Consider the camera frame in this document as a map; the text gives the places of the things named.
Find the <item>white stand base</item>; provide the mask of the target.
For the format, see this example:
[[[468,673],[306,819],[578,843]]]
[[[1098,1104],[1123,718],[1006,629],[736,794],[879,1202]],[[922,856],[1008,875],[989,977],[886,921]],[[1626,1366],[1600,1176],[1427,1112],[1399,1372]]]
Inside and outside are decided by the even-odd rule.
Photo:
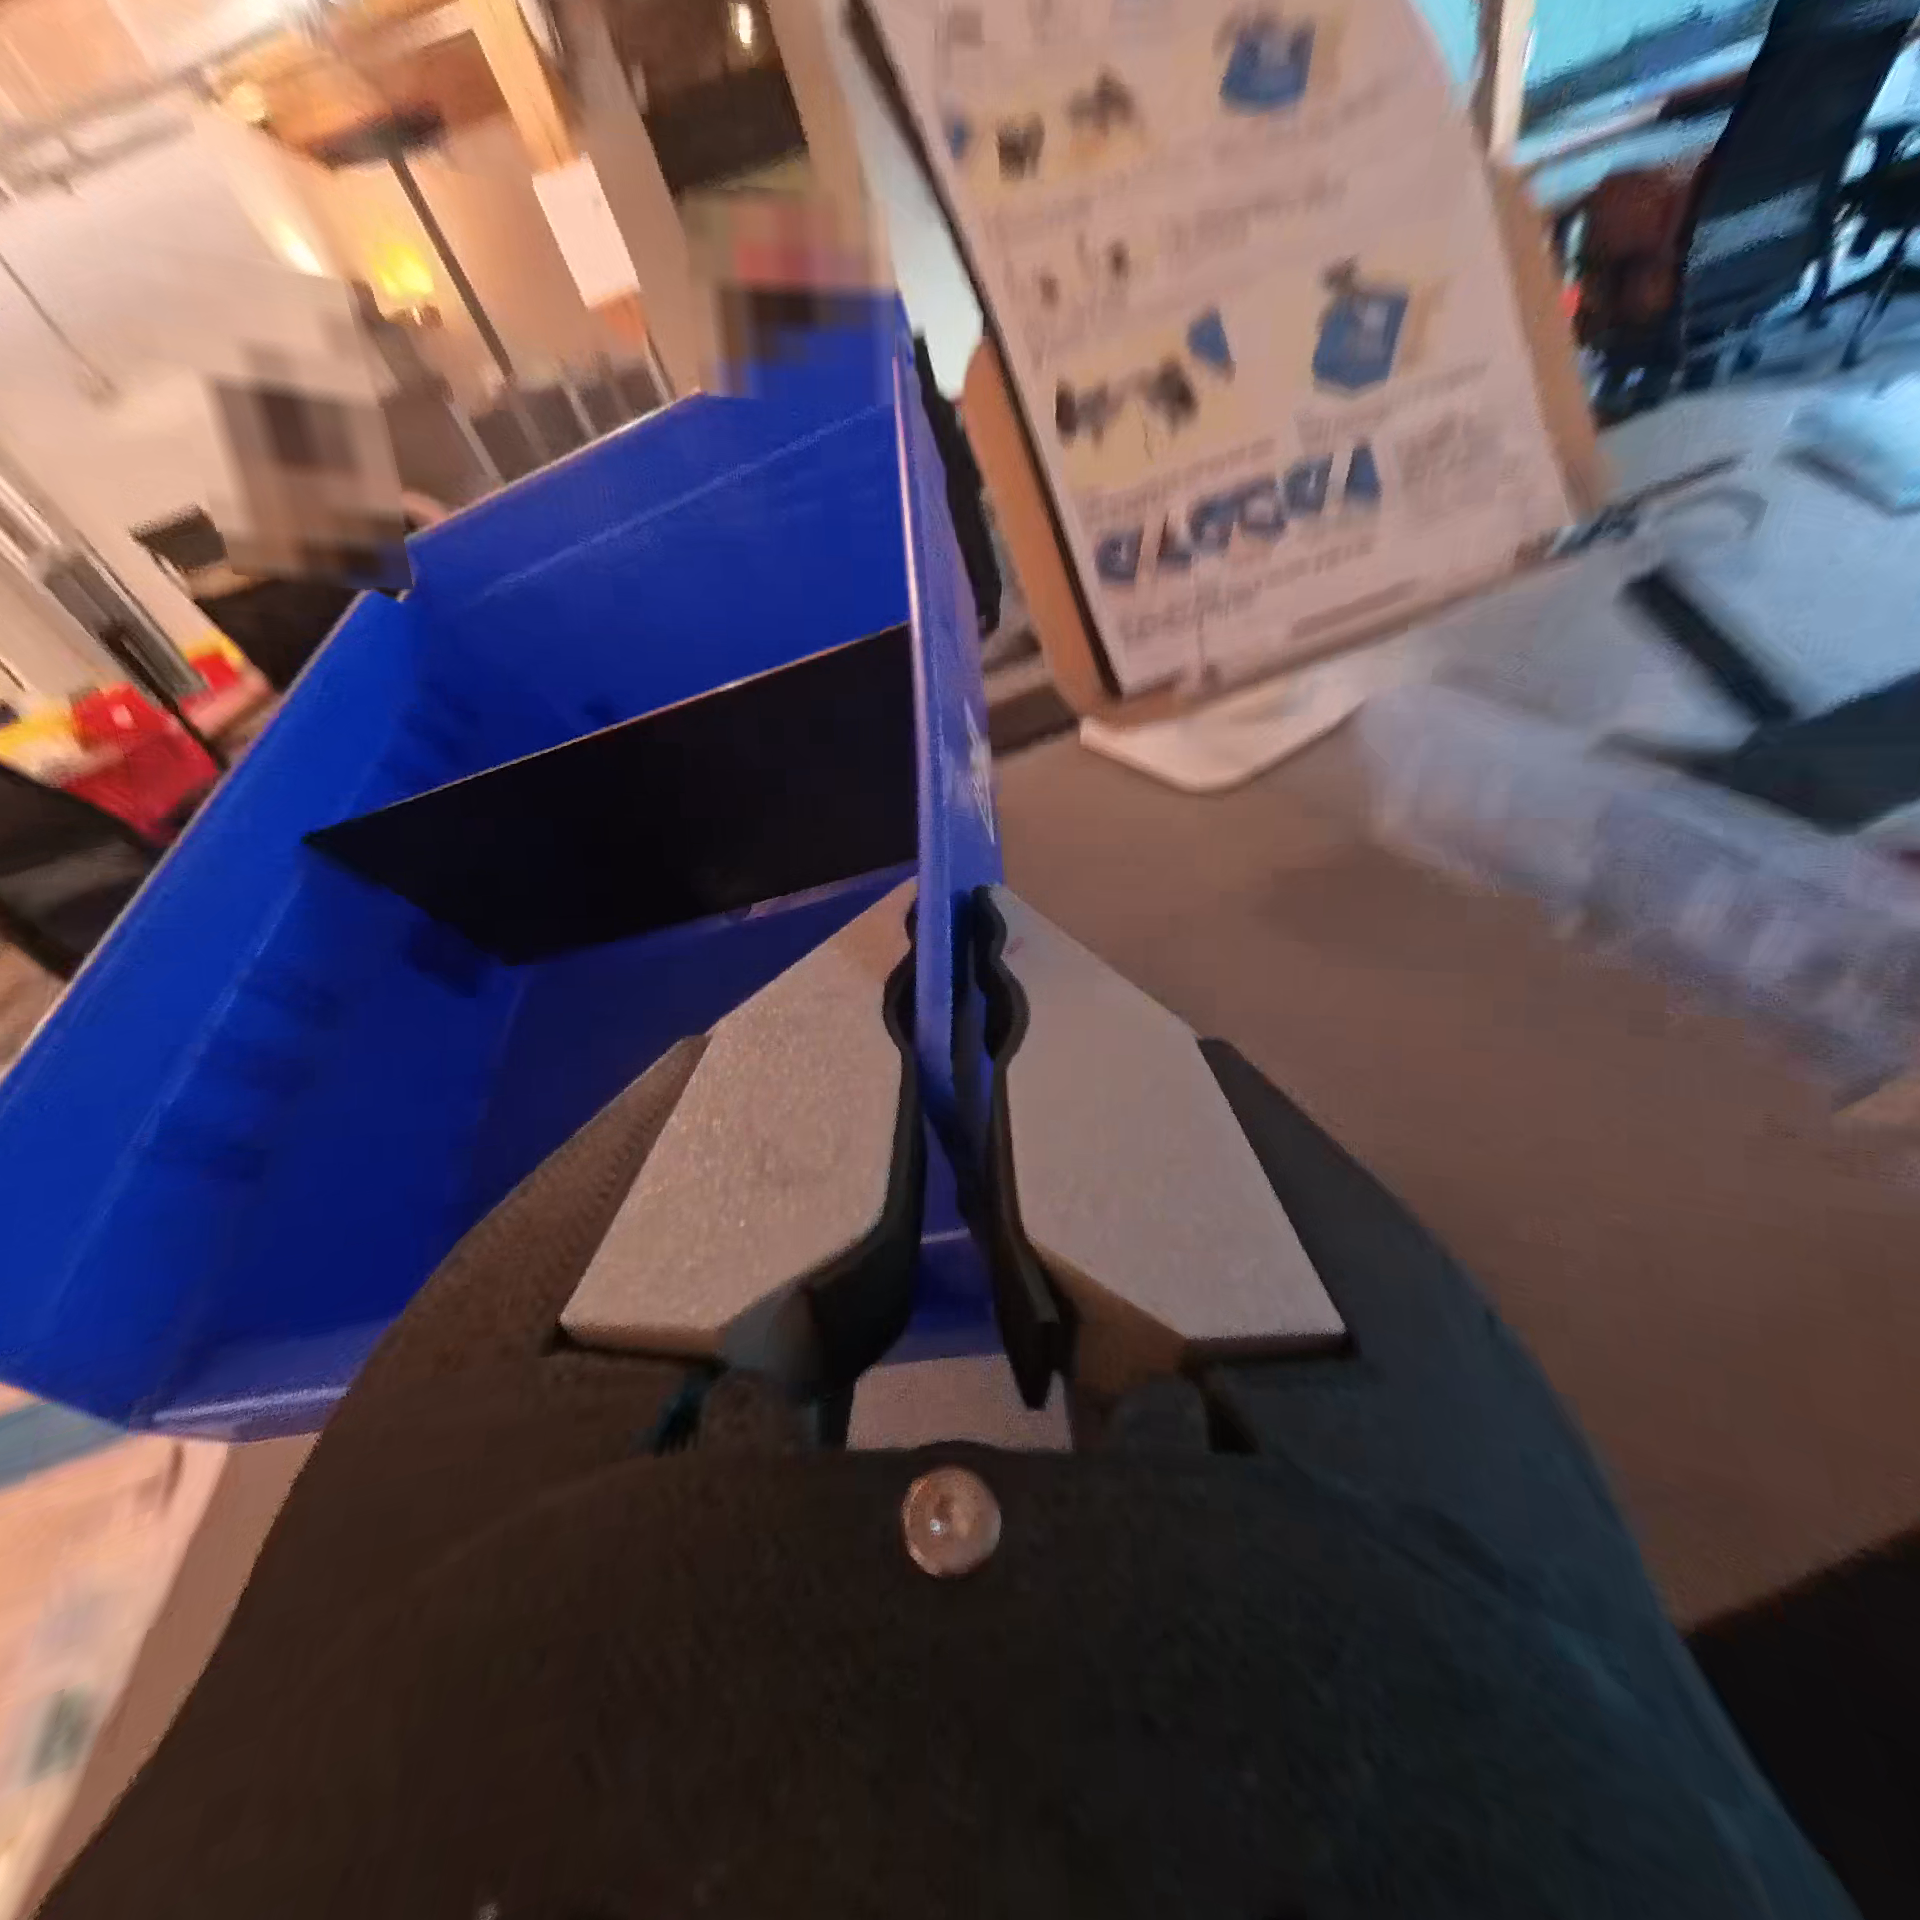
[[[1420,682],[1427,673],[1421,659],[1399,648],[1350,652],[1152,723],[1083,718],[1077,742],[1167,792],[1212,797],[1307,753],[1379,693]]]

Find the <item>clear plastic bin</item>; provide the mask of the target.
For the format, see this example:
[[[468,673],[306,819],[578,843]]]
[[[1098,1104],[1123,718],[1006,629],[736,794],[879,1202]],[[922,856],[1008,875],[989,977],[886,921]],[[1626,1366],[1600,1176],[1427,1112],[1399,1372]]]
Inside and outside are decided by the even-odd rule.
[[[1911,868],[1467,691],[1382,691],[1352,726],[1389,852],[1754,1025],[1840,1108],[1916,1096]]]

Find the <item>blue plastic bin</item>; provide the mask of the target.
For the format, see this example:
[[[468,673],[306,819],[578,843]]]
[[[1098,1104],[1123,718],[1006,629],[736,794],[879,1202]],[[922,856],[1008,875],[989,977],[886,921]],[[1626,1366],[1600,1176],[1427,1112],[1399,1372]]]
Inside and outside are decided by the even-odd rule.
[[[932,750],[992,875],[972,618],[924,611],[967,573],[916,358],[898,296],[778,301],[741,396],[456,513],[324,638],[4,1069],[6,1393],[319,1427],[517,1182],[919,864],[509,966],[308,832],[906,625],[919,803]]]

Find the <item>black office chair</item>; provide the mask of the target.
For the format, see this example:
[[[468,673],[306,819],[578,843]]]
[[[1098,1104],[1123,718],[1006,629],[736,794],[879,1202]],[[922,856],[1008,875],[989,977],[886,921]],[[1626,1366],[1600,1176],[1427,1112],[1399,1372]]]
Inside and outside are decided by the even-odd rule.
[[[1780,2],[1696,160],[1629,168],[1574,209],[1578,348],[1597,425],[1741,377],[1827,276],[1847,168],[1916,2]]]

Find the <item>instruction sheet on board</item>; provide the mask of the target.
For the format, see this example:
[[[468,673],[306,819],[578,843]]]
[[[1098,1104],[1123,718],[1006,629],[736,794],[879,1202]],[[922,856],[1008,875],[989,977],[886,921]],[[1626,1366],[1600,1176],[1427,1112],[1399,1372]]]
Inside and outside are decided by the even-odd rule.
[[[1420,5],[850,5],[996,353],[1083,714],[1501,586],[1597,451]]]

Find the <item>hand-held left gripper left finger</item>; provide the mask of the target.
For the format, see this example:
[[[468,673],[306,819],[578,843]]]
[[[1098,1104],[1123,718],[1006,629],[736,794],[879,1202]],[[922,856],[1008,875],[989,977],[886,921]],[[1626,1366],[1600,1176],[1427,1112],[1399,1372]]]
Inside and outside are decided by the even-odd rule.
[[[589,1353],[712,1363],[802,1396],[898,1339],[922,1242],[914,884],[722,1018],[559,1312]]]

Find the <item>red plastic bin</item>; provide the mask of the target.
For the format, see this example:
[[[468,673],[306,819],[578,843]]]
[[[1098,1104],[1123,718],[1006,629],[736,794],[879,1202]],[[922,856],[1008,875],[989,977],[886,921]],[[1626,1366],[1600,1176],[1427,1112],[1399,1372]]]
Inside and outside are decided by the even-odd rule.
[[[127,682],[76,696],[76,748],[56,785],[155,845],[172,843],[223,777],[213,750]]]

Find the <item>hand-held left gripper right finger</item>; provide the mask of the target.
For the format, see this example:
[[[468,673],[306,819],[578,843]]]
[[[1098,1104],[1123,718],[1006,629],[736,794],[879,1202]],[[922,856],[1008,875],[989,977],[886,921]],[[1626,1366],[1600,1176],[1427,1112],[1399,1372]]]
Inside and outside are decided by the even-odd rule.
[[[974,894],[982,1256],[1031,1409],[1348,1329],[1194,1028],[1008,888]]]

